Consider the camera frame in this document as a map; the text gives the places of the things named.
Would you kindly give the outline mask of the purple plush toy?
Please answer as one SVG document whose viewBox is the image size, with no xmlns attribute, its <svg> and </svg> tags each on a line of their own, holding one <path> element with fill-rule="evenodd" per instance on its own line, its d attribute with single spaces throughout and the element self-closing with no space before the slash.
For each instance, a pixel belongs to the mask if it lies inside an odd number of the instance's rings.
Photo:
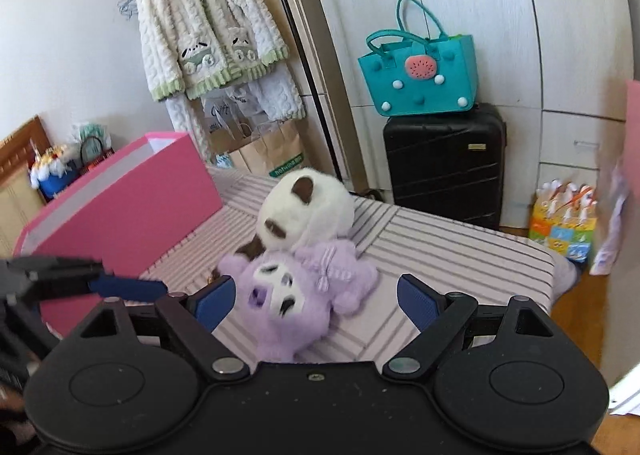
<svg viewBox="0 0 640 455">
<path fill-rule="evenodd" d="M 378 269 L 349 239 L 332 239 L 254 259 L 230 253 L 218 263 L 236 287 L 239 320 L 259 361 L 292 363 L 328 334 L 334 314 L 353 315 L 378 285 Z"/>
</svg>

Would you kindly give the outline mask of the pink cardboard box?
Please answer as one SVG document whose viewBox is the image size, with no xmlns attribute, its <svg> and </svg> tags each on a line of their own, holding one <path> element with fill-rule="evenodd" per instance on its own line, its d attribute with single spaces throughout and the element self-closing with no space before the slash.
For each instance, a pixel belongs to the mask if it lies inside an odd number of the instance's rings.
<svg viewBox="0 0 640 455">
<path fill-rule="evenodd" d="M 17 255 L 98 260 L 105 270 L 85 295 L 44 301 L 37 315 L 65 336 L 105 298 L 154 302 L 167 288 L 141 274 L 221 207 L 187 134 L 145 134 L 66 188 L 17 238 Z"/>
</svg>

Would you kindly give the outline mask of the blue basket with toys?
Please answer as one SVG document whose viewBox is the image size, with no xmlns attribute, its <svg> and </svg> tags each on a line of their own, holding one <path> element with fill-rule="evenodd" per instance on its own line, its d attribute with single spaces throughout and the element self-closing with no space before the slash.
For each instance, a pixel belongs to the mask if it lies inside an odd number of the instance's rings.
<svg viewBox="0 0 640 455">
<path fill-rule="evenodd" d="M 51 146 L 43 154 L 36 154 L 29 167 L 29 183 L 47 200 L 61 193 L 79 178 L 76 164 L 79 146 L 75 143 Z"/>
</svg>

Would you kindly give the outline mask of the black hard-shell suitcase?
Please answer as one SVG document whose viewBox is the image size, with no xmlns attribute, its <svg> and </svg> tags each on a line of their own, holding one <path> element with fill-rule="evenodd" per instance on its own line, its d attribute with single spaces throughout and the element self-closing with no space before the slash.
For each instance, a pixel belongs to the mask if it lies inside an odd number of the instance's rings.
<svg viewBox="0 0 640 455">
<path fill-rule="evenodd" d="M 498 108 L 390 117 L 383 130 L 395 204 L 487 229 L 499 227 L 506 122 Z"/>
</svg>

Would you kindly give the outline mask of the white panda plush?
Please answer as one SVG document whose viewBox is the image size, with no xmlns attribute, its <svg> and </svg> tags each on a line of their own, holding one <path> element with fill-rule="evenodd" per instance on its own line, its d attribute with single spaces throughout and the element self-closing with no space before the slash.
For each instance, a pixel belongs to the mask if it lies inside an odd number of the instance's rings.
<svg viewBox="0 0 640 455">
<path fill-rule="evenodd" d="M 236 252 L 253 260 L 267 250 L 295 251 L 346 237 L 355 200 L 337 178 L 312 168 L 285 175 L 260 207 L 252 239 Z"/>
</svg>

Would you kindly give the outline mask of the brown paper bag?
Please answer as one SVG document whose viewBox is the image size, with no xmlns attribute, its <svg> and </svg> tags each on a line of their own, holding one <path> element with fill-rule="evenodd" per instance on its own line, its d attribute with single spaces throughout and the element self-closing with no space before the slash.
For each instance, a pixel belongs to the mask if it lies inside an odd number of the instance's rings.
<svg viewBox="0 0 640 455">
<path fill-rule="evenodd" d="M 303 142 L 293 120 L 244 140 L 229 156 L 233 168 L 273 179 L 280 179 L 308 165 Z"/>
</svg>

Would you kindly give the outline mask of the teal felt handbag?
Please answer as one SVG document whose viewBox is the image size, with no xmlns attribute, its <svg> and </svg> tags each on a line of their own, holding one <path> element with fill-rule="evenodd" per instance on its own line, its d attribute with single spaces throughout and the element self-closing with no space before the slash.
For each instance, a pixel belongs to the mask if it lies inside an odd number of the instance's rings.
<svg viewBox="0 0 640 455">
<path fill-rule="evenodd" d="M 419 7 L 435 24 L 435 38 L 408 32 L 404 1 Z M 358 63 L 378 114 L 386 117 L 465 112 L 475 104 L 478 73 L 473 37 L 448 35 L 419 0 L 398 0 L 396 30 L 366 38 L 369 52 Z"/>
</svg>

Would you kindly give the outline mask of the pink paper gift bag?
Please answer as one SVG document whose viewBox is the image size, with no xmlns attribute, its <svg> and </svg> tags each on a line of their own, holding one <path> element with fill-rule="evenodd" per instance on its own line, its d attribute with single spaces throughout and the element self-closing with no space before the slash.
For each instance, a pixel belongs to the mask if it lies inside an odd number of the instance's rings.
<svg viewBox="0 0 640 455">
<path fill-rule="evenodd" d="M 640 197 L 640 82 L 628 80 L 622 170 L 634 197 Z"/>
</svg>

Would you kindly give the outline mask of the white green fleece jacket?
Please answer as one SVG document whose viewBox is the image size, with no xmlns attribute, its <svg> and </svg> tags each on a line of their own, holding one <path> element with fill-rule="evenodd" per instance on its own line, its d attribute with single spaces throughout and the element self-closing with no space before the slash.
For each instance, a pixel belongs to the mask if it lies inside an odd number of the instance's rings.
<svg viewBox="0 0 640 455">
<path fill-rule="evenodd" d="M 134 1 L 151 97 L 203 160 L 214 152 L 193 103 L 209 93 L 248 93 L 272 122 L 305 117 L 290 50 L 264 0 Z"/>
</svg>

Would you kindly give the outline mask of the white wardrobe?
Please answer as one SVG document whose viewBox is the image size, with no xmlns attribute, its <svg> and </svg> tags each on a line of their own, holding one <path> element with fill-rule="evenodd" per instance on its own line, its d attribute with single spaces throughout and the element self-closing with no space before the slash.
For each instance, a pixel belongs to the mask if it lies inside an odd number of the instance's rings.
<svg viewBox="0 0 640 455">
<path fill-rule="evenodd" d="M 384 118 L 358 61 L 370 33 L 395 25 L 397 0 L 302 1 L 309 21 L 324 22 L 314 41 L 336 54 L 368 184 L 390 194 Z M 525 226 L 534 191 L 546 181 L 608 190 L 634 74 L 628 0 L 412 0 L 405 17 L 413 33 L 474 39 L 478 97 L 499 108 L 509 132 L 504 226 Z"/>
</svg>

